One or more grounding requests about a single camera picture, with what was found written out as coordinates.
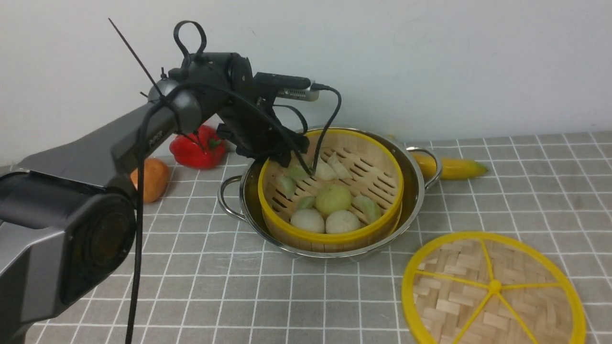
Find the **pot handle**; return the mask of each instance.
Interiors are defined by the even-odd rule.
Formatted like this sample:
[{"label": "pot handle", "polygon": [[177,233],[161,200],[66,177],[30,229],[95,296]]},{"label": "pot handle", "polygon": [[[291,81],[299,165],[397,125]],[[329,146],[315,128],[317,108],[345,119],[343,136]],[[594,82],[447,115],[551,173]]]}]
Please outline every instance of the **pot handle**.
[{"label": "pot handle", "polygon": [[224,182],[222,182],[221,186],[219,187],[219,191],[217,192],[217,201],[219,201],[219,204],[221,204],[221,208],[226,214],[228,214],[229,216],[233,217],[236,220],[248,222],[247,218],[244,215],[235,211],[234,209],[231,209],[228,203],[225,201],[225,188],[230,184],[239,182],[240,179],[241,179],[241,176],[233,176],[233,177],[226,179]]},{"label": "pot handle", "polygon": [[430,180],[425,182],[425,190],[436,184],[438,179],[440,179],[440,176],[442,176],[442,159],[440,159],[438,155],[434,153],[431,149],[421,147],[408,147],[406,148],[406,150],[409,152],[423,152],[433,158],[433,160],[436,162],[436,173],[433,174],[433,177],[431,177]]}]

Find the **banana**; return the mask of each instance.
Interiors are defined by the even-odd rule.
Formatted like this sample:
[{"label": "banana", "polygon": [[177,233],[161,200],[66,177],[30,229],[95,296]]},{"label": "banana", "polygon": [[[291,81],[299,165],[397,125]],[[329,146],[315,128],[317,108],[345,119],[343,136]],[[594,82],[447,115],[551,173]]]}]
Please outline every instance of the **banana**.
[{"label": "banana", "polygon": [[[425,154],[412,153],[419,164],[423,177],[431,178],[436,173],[436,162],[432,157]],[[480,177],[488,171],[488,168],[473,160],[442,158],[443,180],[454,181]]]}]

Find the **bamboo steamer lid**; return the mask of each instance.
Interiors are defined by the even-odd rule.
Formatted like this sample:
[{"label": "bamboo steamer lid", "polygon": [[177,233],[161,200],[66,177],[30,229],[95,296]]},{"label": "bamboo steamer lid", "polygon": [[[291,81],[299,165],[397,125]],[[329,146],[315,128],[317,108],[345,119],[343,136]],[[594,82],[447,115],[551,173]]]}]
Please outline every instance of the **bamboo steamer lid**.
[{"label": "bamboo steamer lid", "polygon": [[419,343],[584,343],[580,298],[545,256],[512,238],[439,237],[411,259],[405,318]]}]

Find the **bamboo steamer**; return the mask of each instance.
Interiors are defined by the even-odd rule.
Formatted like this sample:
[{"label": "bamboo steamer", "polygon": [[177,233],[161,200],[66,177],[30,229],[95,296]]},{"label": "bamboo steamer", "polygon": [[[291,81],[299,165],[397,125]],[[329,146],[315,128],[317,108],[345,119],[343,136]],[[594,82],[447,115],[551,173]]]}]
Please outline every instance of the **bamboo steamer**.
[{"label": "bamboo steamer", "polygon": [[[308,132],[310,140],[307,161],[312,161],[320,130]],[[290,200],[278,190],[277,177],[286,169],[268,160],[262,167],[258,181],[258,196],[264,221],[274,238],[297,249],[312,252],[344,252],[360,249],[392,234],[399,222],[404,191],[400,166],[391,152],[381,143],[361,133],[329,129],[321,145],[320,156],[324,161],[334,153],[349,170],[352,179],[336,179],[325,182],[309,178],[296,183],[296,194]],[[298,163],[294,156],[291,164]],[[362,228],[342,234],[319,234],[300,230],[289,223],[297,201],[305,196],[316,196],[328,183],[348,186],[353,197],[365,195],[378,203],[382,217],[366,225],[363,212],[355,204],[349,209],[355,214]]]},{"label": "bamboo steamer", "polygon": [[583,344],[584,310],[545,256],[510,237],[439,237],[411,258],[402,283],[408,326],[427,344]]}]

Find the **robotic arm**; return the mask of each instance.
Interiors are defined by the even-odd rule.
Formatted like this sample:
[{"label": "robotic arm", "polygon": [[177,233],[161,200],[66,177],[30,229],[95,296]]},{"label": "robotic arm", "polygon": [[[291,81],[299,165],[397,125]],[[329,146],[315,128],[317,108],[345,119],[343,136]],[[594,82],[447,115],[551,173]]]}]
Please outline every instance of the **robotic arm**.
[{"label": "robotic arm", "polygon": [[[193,54],[178,38],[186,23],[202,39]],[[184,55],[181,68],[167,75],[162,69],[146,104],[79,140],[30,155],[18,164],[26,172],[0,177],[0,343],[21,343],[32,323],[58,316],[104,281],[135,238],[138,259],[142,198],[129,174],[171,134],[196,132],[217,113],[223,121],[218,134],[240,155],[287,166],[291,151],[308,149],[303,133],[284,128],[272,106],[276,97],[316,100],[327,86],[253,76],[248,59],[237,53],[205,53],[204,31],[192,21],[180,22],[174,39]],[[136,297],[139,273],[137,261]]]}]

